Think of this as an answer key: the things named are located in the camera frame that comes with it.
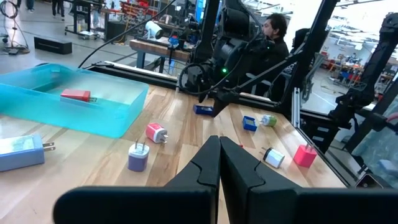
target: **black cable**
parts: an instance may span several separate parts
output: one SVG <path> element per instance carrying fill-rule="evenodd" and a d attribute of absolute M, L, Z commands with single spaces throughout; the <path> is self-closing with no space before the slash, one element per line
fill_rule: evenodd
<path fill-rule="evenodd" d="M 14 13 L 11 16 L 8 15 L 7 12 L 6 12 L 6 4 L 7 3 L 12 4 L 12 6 L 14 7 Z M 17 5 L 14 4 L 13 2 L 11 2 L 11 1 L 3 1 L 3 2 L 0 3 L 0 12 L 1 12 L 2 15 L 7 17 L 8 19 L 15 19 L 18 16 L 18 12 L 19 11 L 18 11 Z"/>
<path fill-rule="evenodd" d="M 13 9 L 13 14 L 12 14 L 12 15 L 8 15 L 7 12 L 6 12 L 6 4 L 7 4 L 7 3 L 11 4 L 11 6 L 12 6 L 12 9 Z M 14 21 L 14 27 L 12 28 L 12 29 L 14 30 L 14 34 L 13 34 L 13 36 L 12 36 L 12 38 L 11 38 L 11 48 L 23 47 L 23 48 L 25 48 L 26 50 L 28 50 L 28 52 L 25 52 L 25 53 L 29 53 L 29 46 L 28 46 L 28 44 L 27 44 L 25 35 L 24 35 L 23 31 L 21 30 L 21 28 L 19 27 L 19 24 L 18 24 L 17 21 L 15 20 L 15 18 L 18 16 L 18 13 L 19 13 L 19 10 L 18 10 L 17 5 L 14 4 L 14 3 L 11 2 L 11 1 L 3 1 L 3 2 L 0 3 L 0 13 L 1 13 L 2 15 L 4 15 L 4 21 L 3 21 L 3 22 L 4 22 L 4 30 L 6 31 L 8 37 L 9 37 L 9 33 L 8 33 L 7 29 L 6 29 L 6 18 L 12 19 L 12 20 Z M 18 42 L 16 42 L 16 41 L 14 41 L 15 32 L 16 32 L 16 30 L 18 30 L 18 29 L 19 29 L 19 31 L 21 32 L 21 34 L 22 34 L 22 36 L 23 36 L 23 38 L 24 38 L 24 40 L 25 40 L 25 44 L 26 44 L 26 45 L 22 45 L 22 44 L 20 44 L 20 43 L 18 43 Z"/>
<path fill-rule="evenodd" d="M 172 0 L 170 3 L 168 3 L 162 10 L 160 10 L 156 15 L 152 16 L 149 19 L 146 19 L 140 23 L 138 23 L 137 25 L 133 26 L 132 28 L 124 31 L 123 33 L 113 37 L 112 39 L 108 40 L 107 42 L 105 42 L 103 45 L 97 47 L 92 53 L 90 53 L 79 65 L 78 68 L 81 68 L 81 66 L 83 66 L 83 64 L 93 55 L 95 54 L 95 52 L 97 52 L 99 49 L 103 48 L 105 45 L 112 43 L 114 40 L 120 38 L 121 36 L 123 36 L 124 34 L 127 34 L 128 32 L 132 31 L 133 29 L 145 24 L 146 22 L 149 22 L 151 20 L 153 20 L 154 18 L 156 18 L 158 15 L 162 14 L 168 7 L 170 7 L 176 0 Z"/>
<path fill-rule="evenodd" d="M 257 26 L 259 26 L 259 30 L 257 31 L 257 34 L 256 34 L 256 35 L 248 42 L 248 44 L 246 45 L 246 48 L 248 48 L 249 45 L 251 44 L 251 42 L 253 42 L 254 40 L 256 40 L 256 39 L 260 36 L 260 34 L 262 33 L 262 30 L 261 30 L 262 24 L 257 20 L 257 18 L 254 17 L 254 14 L 251 13 L 251 11 L 250 11 L 249 9 L 247 9 L 247 8 L 244 6 L 244 4 L 243 4 L 242 2 L 240 2 L 240 3 L 241 3 L 241 5 L 242 5 L 242 7 L 245 8 L 246 11 L 247 11 L 247 12 L 250 14 L 250 16 L 253 18 L 254 22 L 256 22 Z"/>

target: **blue plastic bin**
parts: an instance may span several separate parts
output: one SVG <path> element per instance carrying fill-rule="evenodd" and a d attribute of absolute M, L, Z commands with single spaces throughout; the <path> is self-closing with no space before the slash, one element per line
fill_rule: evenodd
<path fill-rule="evenodd" d="M 89 90 L 95 103 L 61 97 Z M 0 75 L 0 113 L 120 138 L 144 107 L 148 85 L 102 73 L 47 64 Z"/>

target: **red power adapter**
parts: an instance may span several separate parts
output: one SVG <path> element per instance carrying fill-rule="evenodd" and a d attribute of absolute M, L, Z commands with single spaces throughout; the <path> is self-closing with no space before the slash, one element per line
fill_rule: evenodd
<path fill-rule="evenodd" d="M 302 167 L 310 167 L 317 156 L 316 150 L 309 145 L 300 145 L 293 157 L 294 162 Z"/>
<path fill-rule="evenodd" d="M 88 90 L 72 90 L 72 89 L 65 89 L 62 93 L 62 97 L 71 98 L 75 100 L 81 100 L 84 102 L 95 102 L 96 98 L 90 97 L 91 92 Z"/>
<path fill-rule="evenodd" d="M 154 143 L 166 143 L 167 130 L 158 123 L 149 123 L 145 130 L 146 136 Z"/>

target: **wooden table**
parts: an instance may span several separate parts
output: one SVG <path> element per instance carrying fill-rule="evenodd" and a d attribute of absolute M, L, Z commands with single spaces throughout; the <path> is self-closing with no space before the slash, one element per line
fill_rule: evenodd
<path fill-rule="evenodd" d="M 214 134 L 228 136 L 258 159 L 264 153 L 261 147 L 274 147 L 286 155 L 275 171 L 302 187 L 344 187 L 319 157 L 309 169 L 292 162 L 296 149 L 306 141 L 281 114 L 229 105 L 211 118 L 193 113 L 192 106 L 197 103 L 192 96 L 150 86 L 144 110 L 121 139 L 0 116 L 0 138 L 39 133 L 44 142 L 54 142 L 57 147 L 45 153 L 45 164 L 0 172 L 0 223 L 51 223 L 56 199 L 81 185 L 162 186 Z M 242 128 L 243 115 L 259 119 L 262 114 L 275 115 L 276 126 L 259 126 L 255 133 Z M 166 144 L 146 139 L 144 129 L 150 122 L 168 129 Z M 128 149 L 136 139 L 150 146 L 144 172 L 126 167 Z M 228 223 L 222 191 L 220 202 L 218 223 Z"/>
<path fill-rule="evenodd" d="M 156 40 L 161 44 L 169 44 L 169 39 L 161 37 Z M 130 48 L 137 51 L 137 68 L 144 68 L 146 53 L 158 55 L 162 58 L 170 57 L 170 50 L 162 45 L 152 44 L 141 40 L 130 40 Z M 186 62 L 189 59 L 190 53 L 182 50 L 174 50 L 172 59 Z"/>

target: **table leg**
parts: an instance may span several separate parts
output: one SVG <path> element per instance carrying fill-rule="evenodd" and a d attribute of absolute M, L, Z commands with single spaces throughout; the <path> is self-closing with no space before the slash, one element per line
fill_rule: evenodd
<path fill-rule="evenodd" d="M 138 51 L 137 55 L 137 68 L 144 68 L 145 65 L 145 52 Z"/>
<path fill-rule="evenodd" d="M 165 57 L 160 57 L 159 73 L 163 73 Z"/>

